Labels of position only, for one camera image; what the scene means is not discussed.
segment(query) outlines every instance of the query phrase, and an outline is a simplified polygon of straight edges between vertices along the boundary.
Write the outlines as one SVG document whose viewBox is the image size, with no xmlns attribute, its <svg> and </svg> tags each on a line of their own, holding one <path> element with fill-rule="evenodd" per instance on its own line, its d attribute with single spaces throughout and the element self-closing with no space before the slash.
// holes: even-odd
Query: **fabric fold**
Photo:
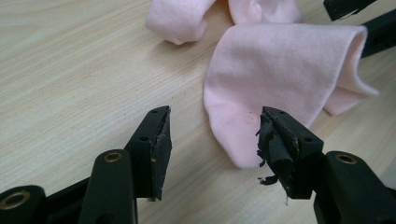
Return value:
<svg viewBox="0 0 396 224">
<path fill-rule="evenodd" d="M 180 45 L 201 39 L 207 28 L 204 15 L 216 0 L 152 0 L 146 27 Z"/>
<path fill-rule="evenodd" d="M 229 0 L 235 24 L 294 23 L 301 20 L 294 0 Z"/>
<path fill-rule="evenodd" d="M 348 110 L 378 92 L 358 77 L 361 26 L 242 24 L 218 43 L 205 79 L 213 134 L 240 168 L 259 167 L 262 106 L 310 126 L 320 110 Z"/>
</svg>

